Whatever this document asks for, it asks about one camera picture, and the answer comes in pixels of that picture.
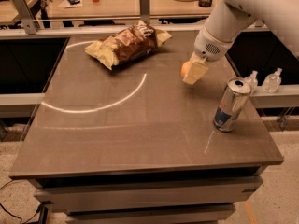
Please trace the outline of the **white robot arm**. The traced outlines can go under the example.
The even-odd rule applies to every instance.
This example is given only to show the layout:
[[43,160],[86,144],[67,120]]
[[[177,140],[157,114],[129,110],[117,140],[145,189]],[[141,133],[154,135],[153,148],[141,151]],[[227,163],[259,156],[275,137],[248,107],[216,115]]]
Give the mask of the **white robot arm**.
[[187,84],[197,82],[208,65],[221,59],[238,35],[256,21],[299,57],[299,0],[219,0],[200,29],[191,58],[182,65]]

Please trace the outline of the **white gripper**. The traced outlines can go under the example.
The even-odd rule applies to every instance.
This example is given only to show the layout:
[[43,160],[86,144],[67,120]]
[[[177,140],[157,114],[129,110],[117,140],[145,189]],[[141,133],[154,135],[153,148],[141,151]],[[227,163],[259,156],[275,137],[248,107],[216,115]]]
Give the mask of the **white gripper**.
[[194,53],[189,61],[186,77],[183,81],[189,85],[196,83],[208,70],[208,62],[216,62],[221,59],[233,45],[233,41],[224,41],[212,35],[204,26],[198,33],[194,41]]

